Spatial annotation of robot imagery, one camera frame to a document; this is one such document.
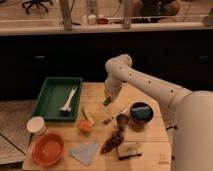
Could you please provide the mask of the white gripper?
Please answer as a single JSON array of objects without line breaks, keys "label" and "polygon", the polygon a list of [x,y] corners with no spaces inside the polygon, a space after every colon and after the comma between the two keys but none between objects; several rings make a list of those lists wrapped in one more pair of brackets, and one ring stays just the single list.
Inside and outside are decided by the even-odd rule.
[{"label": "white gripper", "polygon": [[105,96],[110,97],[112,100],[115,100],[122,89],[122,81],[108,76],[105,81]]}]

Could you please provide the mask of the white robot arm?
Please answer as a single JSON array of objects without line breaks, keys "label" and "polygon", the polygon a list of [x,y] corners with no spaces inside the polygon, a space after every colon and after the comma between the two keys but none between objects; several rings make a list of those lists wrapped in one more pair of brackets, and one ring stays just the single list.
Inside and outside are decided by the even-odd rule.
[{"label": "white robot arm", "polygon": [[213,171],[213,92],[191,91],[139,72],[128,54],[108,59],[105,69],[111,102],[126,81],[175,112],[171,171]]}]

